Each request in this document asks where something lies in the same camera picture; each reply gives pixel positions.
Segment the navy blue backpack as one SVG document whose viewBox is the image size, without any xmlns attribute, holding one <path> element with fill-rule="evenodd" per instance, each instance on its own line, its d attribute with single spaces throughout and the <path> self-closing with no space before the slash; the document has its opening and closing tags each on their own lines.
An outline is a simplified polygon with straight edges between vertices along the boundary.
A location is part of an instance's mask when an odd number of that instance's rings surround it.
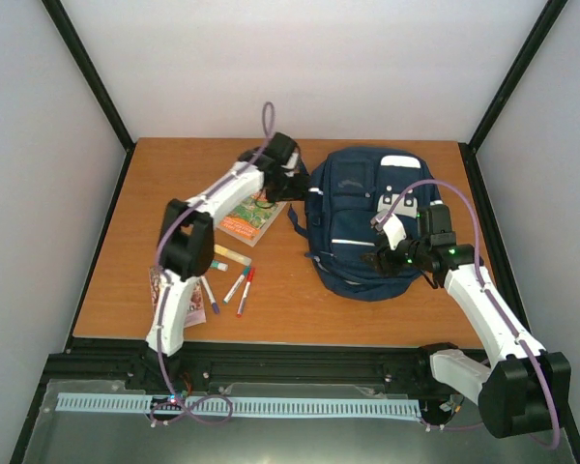
<svg viewBox="0 0 580 464">
<path fill-rule="evenodd" d="M 305 224 L 290 210 L 295 231 L 307 239 L 307 257 L 325 287 L 336 295 L 380 302 L 403 295 L 411 284 L 432 276 L 415 268 L 381 276 L 360 257 L 379 242 L 370 221 L 382 209 L 397 215 L 407 234 L 418 235 L 417 211 L 443 204 L 425 160 L 390 148 L 349 147 L 333 152 L 309 172 Z"/>
</svg>

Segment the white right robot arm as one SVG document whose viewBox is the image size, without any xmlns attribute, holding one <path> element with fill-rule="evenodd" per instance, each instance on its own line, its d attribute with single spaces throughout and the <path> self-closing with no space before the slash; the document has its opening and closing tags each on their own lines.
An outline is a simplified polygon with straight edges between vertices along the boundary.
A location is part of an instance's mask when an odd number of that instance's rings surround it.
<svg viewBox="0 0 580 464">
<path fill-rule="evenodd" d="M 430 274 L 433 287 L 447 292 L 478 335 L 487 364 L 458 348 L 433 345 L 428 356 L 432 377 L 475 403 L 492 436 L 551 431 L 547 446 L 555 448 L 570 380 L 565 356 L 547 352 L 515 317 L 481 265 L 478 250 L 457 243 L 446 205 L 418 209 L 417 220 L 418 235 L 412 238 L 392 211 L 378 211 L 370 222 L 378 246 L 363 259 L 385 276 L 410 268 Z"/>
</svg>

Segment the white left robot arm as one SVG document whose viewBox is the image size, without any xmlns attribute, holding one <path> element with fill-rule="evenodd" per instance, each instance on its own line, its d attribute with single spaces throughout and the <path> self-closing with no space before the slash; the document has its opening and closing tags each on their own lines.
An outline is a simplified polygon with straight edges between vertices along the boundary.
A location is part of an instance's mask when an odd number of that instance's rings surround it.
<svg viewBox="0 0 580 464">
<path fill-rule="evenodd" d="M 277 132 L 263 146 L 240 155 L 201 193 L 168 202 L 156 253 L 159 296 L 146 336 L 149 348 L 160 354 L 147 371 L 159 388 L 171 389 L 181 380 L 182 366 L 171 356 L 183 346 L 193 289 L 215 256 L 215 228 L 253 194 L 263 192 L 270 203 L 295 201 L 305 197 L 307 185 L 299 144 Z"/>
</svg>

